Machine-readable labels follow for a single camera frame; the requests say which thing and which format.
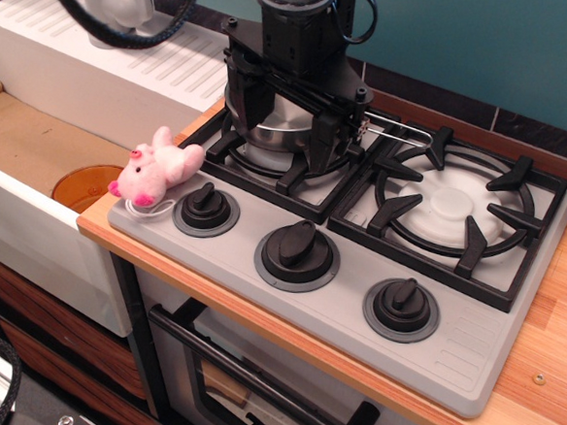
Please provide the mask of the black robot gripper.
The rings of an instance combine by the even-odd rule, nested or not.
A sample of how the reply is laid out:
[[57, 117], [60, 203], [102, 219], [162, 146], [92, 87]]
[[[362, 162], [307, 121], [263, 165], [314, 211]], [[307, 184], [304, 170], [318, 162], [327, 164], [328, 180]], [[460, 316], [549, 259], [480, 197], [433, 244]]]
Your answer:
[[347, 47], [368, 40], [352, 35], [353, 2], [260, 0], [262, 20], [228, 18], [226, 104], [238, 129], [254, 129], [281, 95], [313, 116], [309, 169], [324, 174], [359, 137], [373, 93], [347, 61]]

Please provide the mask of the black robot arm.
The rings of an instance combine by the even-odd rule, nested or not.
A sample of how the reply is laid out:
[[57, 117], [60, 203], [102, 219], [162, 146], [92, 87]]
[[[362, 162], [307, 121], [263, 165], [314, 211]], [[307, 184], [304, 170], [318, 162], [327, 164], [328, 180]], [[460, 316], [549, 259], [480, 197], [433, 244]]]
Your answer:
[[[376, 0], [365, 0], [373, 16]], [[261, 22], [231, 18], [226, 103], [234, 125], [248, 133], [263, 123], [281, 97], [312, 118], [305, 154], [309, 170], [322, 174], [359, 137], [374, 98], [347, 59], [349, 46], [370, 39], [377, 22], [352, 32], [355, 0], [257, 0]]]

